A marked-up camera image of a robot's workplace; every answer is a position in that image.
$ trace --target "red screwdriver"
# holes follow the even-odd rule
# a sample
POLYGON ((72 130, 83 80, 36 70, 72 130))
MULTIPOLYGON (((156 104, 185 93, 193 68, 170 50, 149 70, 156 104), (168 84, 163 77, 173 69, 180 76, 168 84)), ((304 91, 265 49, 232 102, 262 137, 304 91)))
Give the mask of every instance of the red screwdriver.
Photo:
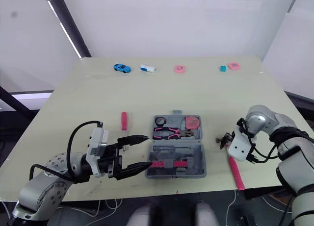
POLYGON ((121 130, 122 130, 122 136, 126 137, 128 129, 128 114, 126 112, 121 113, 121 130))

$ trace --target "open tool case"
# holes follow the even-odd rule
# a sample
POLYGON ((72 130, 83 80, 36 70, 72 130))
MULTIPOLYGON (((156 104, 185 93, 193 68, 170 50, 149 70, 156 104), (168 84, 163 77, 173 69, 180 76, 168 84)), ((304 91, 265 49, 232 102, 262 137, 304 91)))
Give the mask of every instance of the open tool case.
POLYGON ((154 123, 153 143, 150 144, 148 161, 153 164, 146 170, 147 178, 203 178, 206 176, 206 161, 202 139, 200 116, 182 115, 174 111, 173 115, 155 116, 165 118, 163 126, 154 123), (186 118, 196 117, 200 124, 196 129, 186 129, 186 118), (191 136, 179 136, 189 131, 191 136))

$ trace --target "toy car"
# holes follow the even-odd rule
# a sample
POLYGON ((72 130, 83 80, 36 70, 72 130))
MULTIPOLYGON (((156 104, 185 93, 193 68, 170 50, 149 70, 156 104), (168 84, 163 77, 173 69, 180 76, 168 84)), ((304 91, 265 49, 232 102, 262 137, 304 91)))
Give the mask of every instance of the toy car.
POLYGON ((113 66, 113 69, 116 70, 116 71, 120 71, 120 72, 123 72, 123 73, 129 73, 131 71, 131 68, 129 66, 126 66, 124 64, 115 64, 113 66))

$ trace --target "pink ring toy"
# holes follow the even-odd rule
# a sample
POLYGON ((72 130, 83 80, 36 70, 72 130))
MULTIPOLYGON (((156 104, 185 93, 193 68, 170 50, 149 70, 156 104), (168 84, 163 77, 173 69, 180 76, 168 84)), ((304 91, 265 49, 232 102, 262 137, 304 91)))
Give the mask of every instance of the pink ring toy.
POLYGON ((175 71, 175 73, 185 73, 185 69, 186 69, 185 66, 177 65, 174 67, 173 70, 175 71))
POLYGON ((228 68, 230 68, 230 70, 239 70, 240 65, 238 63, 228 63, 228 68))

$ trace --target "gray plastic toolbox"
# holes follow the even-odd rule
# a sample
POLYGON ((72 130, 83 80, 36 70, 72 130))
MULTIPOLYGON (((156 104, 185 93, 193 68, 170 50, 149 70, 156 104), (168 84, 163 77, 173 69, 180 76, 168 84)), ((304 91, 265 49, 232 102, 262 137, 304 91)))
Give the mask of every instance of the gray plastic toolbox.
POLYGON ((169 136, 173 132, 154 131, 158 127, 153 126, 153 143, 150 144, 148 161, 153 165, 149 167, 145 176, 147 178, 203 178, 206 176, 206 161, 202 139, 202 121, 197 115, 182 115, 181 111, 174 111, 173 115, 155 116, 164 117, 166 123, 163 127, 179 128, 186 130, 185 118, 197 117, 200 125, 192 129, 193 136, 180 139, 154 139, 154 136, 169 136))

